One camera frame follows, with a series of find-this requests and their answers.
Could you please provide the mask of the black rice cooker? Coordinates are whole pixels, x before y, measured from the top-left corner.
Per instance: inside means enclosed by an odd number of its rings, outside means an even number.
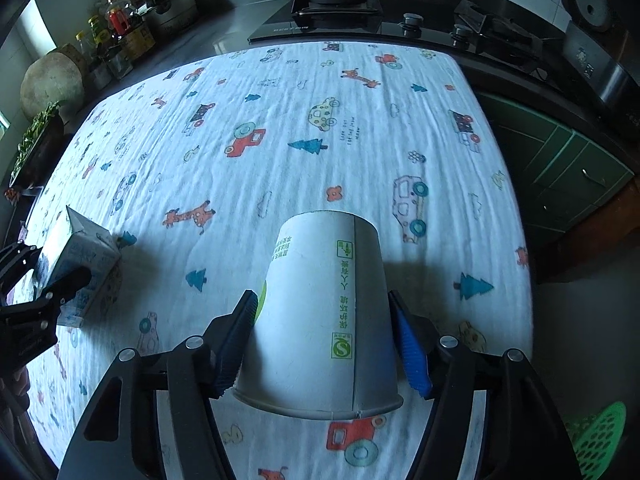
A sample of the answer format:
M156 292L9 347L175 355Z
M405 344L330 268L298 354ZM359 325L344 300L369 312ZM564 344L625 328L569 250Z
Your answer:
M563 56L613 106L639 97L639 0L561 0L570 14Z

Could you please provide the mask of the green perforated waste basket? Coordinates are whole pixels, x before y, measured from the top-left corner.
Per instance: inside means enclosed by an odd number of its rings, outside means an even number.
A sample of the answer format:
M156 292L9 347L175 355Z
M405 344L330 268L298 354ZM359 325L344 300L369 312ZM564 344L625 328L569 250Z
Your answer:
M623 437L626 415L626 405L616 401L596 414L565 422L580 478L596 480L608 469Z

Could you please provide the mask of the condiment bottles group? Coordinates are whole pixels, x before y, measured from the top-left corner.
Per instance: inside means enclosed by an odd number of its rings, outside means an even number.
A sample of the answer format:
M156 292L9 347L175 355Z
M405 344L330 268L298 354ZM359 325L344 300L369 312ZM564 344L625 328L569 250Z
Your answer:
M148 25L130 0L106 0L100 11L88 18L88 32L76 34L88 75L99 89L128 75L155 46Z

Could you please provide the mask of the white paper cup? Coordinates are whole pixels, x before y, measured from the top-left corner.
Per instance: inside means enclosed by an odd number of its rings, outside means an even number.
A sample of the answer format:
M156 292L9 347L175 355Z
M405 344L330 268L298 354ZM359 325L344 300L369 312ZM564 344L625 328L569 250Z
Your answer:
M339 211L281 226L235 396L266 412L343 420L400 408L378 232Z

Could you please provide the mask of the round clay jar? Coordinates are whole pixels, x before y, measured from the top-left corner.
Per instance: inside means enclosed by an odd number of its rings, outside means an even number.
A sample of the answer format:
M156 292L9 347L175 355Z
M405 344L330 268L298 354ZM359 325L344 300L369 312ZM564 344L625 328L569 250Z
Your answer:
M51 51L26 70L20 88L21 109L35 118L49 105L58 104L63 119L74 116L85 101L79 67L64 53Z

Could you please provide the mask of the small blue white carton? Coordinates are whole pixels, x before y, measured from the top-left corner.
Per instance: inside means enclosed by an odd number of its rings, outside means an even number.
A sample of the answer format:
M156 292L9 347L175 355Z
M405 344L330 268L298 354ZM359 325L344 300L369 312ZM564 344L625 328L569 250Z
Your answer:
M58 326L78 328L106 279L119 262L120 251L111 232L66 206L53 222L40 252L34 281L38 292L73 278L81 286L60 307Z

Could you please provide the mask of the black gas stove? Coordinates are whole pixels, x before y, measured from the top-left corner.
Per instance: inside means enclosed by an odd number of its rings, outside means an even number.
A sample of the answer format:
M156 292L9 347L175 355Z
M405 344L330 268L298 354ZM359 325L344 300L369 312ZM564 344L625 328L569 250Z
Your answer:
M487 54L533 70L546 38L498 0L291 0L248 36L251 44L288 39L385 39Z

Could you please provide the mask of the green kitchen cabinet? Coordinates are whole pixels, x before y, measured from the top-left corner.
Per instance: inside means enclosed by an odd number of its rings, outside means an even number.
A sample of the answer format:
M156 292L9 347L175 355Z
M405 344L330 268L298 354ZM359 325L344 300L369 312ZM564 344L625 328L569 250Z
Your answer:
M477 99L528 226L564 232L631 180L623 162L562 122L489 93Z

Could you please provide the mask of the green vegetables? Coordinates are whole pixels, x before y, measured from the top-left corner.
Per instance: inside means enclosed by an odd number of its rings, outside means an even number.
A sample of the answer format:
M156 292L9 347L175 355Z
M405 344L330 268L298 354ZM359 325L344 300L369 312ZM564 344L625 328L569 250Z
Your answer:
M55 119L60 119L58 110L60 102L50 102L47 107L35 114L32 123L23 133L20 143L17 145L17 154L13 169L10 174L10 185L14 186L21 170L27 165L27 161L32 154L35 153L36 146L43 139L44 133L50 127Z

